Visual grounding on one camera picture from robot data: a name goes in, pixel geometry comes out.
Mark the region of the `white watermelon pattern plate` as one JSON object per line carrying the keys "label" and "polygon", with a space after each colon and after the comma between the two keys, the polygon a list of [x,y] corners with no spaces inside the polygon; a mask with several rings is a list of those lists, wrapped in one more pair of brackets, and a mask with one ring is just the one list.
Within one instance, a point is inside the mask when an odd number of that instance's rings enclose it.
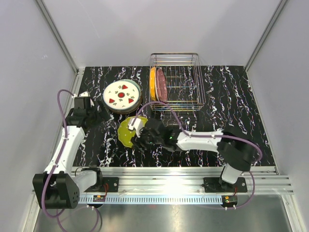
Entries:
{"label": "white watermelon pattern plate", "polygon": [[116,81],[103,91],[103,101],[113,110],[132,108],[140,99],[140,88],[130,81]]}

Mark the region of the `lime green polka dot plate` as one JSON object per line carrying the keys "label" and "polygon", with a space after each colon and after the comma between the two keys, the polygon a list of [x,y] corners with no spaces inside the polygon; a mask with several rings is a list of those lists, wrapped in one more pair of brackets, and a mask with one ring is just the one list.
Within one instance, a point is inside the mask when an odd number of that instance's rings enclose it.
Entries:
{"label": "lime green polka dot plate", "polygon": [[129,130],[129,124],[132,120],[135,119],[135,116],[128,117],[123,122],[120,123],[118,128],[118,140],[125,146],[132,148],[133,143],[131,139],[136,135],[135,130]]}

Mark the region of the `pink polka dot plate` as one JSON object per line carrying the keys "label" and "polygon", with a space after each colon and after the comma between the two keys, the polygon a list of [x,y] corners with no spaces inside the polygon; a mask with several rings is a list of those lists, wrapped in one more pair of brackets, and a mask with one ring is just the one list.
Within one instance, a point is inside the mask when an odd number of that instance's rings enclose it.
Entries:
{"label": "pink polka dot plate", "polygon": [[161,68],[156,68],[157,92],[161,102],[166,103],[168,100],[167,85],[164,73]]}

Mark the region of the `yellow polka dot plate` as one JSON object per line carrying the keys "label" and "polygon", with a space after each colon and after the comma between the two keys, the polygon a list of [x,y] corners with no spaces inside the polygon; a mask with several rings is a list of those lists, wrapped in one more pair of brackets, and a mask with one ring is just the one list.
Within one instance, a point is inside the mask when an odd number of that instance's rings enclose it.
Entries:
{"label": "yellow polka dot plate", "polygon": [[155,94],[155,71],[156,71],[155,67],[152,67],[150,69],[149,91],[150,91],[150,99],[152,101],[156,101],[156,94]]}

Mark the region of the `white plate green lettered rim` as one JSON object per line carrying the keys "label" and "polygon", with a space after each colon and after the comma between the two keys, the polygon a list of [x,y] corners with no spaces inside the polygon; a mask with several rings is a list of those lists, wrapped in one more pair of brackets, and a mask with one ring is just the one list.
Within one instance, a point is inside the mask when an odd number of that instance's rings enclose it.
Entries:
{"label": "white plate green lettered rim", "polygon": [[156,70],[154,72],[154,88],[155,88],[155,97],[156,97],[156,101],[160,101],[159,99],[159,95],[158,95],[158,92],[157,92],[157,84],[156,84]]}

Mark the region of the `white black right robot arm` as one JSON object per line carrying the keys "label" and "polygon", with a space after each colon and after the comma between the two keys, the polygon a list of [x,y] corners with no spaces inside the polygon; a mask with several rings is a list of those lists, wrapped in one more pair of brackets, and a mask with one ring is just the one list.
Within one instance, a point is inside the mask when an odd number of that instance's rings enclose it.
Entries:
{"label": "white black right robot arm", "polygon": [[182,128],[164,126],[161,121],[149,119],[143,123],[136,118],[129,121],[128,129],[136,134],[131,138],[134,149],[147,150],[160,145],[170,152],[202,150],[216,152],[225,162],[218,183],[208,185],[212,192],[233,192],[243,172],[251,169],[257,146],[244,139],[232,127],[223,131],[189,132]]}

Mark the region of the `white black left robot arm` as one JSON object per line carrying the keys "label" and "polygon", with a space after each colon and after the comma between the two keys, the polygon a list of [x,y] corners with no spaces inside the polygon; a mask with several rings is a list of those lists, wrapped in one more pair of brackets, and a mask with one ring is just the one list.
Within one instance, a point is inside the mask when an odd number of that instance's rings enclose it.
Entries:
{"label": "white black left robot arm", "polygon": [[71,172],[86,133],[110,118],[103,101],[93,101],[89,96],[74,98],[74,107],[64,118],[62,136],[52,160],[32,180],[41,209],[74,209],[80,194],[89,189],[93,192],[103,189],[99,167],[82,168],[77,176]]}

